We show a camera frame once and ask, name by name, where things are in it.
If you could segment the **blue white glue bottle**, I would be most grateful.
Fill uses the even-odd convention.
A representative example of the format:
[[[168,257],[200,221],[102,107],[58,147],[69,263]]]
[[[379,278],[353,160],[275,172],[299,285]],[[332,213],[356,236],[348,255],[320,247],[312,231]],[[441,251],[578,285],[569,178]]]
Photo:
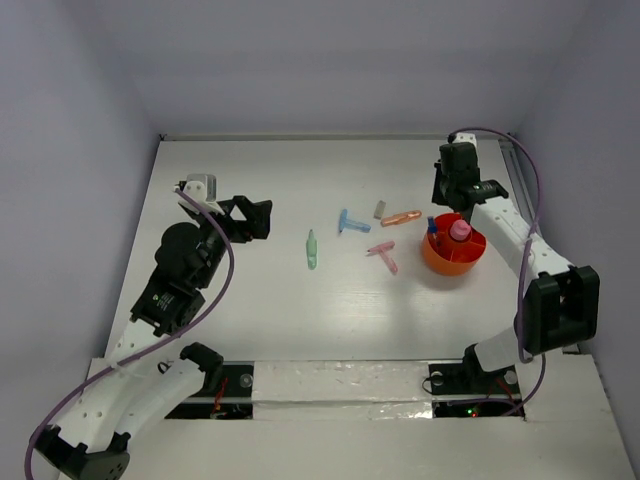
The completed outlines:
[[[429,242],[433,245],[433,248],[436,249],[440,246],[439,237],[438,237],[438,226],[436,220],[433,216],[427,217],[428,228],[427,228],[427,236]]]

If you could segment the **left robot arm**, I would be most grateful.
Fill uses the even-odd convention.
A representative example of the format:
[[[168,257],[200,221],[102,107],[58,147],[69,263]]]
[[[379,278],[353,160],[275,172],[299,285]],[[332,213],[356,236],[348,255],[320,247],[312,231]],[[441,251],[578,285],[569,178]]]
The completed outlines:
[[[119,479],[129,447],[189,396],[224,386],[223,357],[185,335],[223,298],[203,296],[222,259],[230,261],[223,291],[233,278],[235,243],[265,240],[273,204],[235,196],[219,203],[178,189],[189,221],[168,227],[156,266],[131,309],[128,326],[105,367],[69,393],[35,429],[25,453],[39,453],[70,479]]]

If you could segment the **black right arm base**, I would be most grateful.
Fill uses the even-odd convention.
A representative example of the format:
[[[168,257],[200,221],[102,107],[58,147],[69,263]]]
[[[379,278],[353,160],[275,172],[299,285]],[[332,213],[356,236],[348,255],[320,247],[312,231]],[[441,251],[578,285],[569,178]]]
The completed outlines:
[[[484,371],[474,351],[475,345],[465,349],[463,357],[429,365],[423,381],[426,392],[442,395],[479,395],[487,397],[494,388],[509,395],[519,395],[520,387],[513,365],[495,371]]]

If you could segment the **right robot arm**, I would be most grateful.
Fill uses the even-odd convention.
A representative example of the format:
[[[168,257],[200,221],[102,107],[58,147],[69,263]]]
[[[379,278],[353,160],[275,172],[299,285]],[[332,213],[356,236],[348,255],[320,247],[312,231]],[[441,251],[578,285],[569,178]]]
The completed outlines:
[[[518,277],[516,316],[503,332],[469,346],[462,384],[482,392],[497,372],[548,351],[592,339],[597,331],[600,278],[553,250],[517,211],[507,190],[481,177],[477,142],[453,134],[439,148],[432,200],[481,234]]]

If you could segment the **grey eraser block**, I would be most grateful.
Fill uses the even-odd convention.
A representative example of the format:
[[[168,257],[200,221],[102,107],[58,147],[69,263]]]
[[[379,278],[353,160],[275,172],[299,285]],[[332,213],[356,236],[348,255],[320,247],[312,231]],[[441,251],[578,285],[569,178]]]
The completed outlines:
[[[385,208],[386,208],[386,203],[384,201],[378,201],[376,208],[374,210],[374,218],[381,220],[384,215]]]

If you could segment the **pink round eraser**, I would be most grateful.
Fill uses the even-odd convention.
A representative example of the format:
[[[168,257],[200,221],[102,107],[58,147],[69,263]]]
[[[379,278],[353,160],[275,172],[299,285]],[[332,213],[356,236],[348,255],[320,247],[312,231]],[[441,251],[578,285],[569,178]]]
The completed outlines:
[[[456,242],[465,242],[471,233],[471,226],[463,219],[454,221],[449,229],[449,236]]]

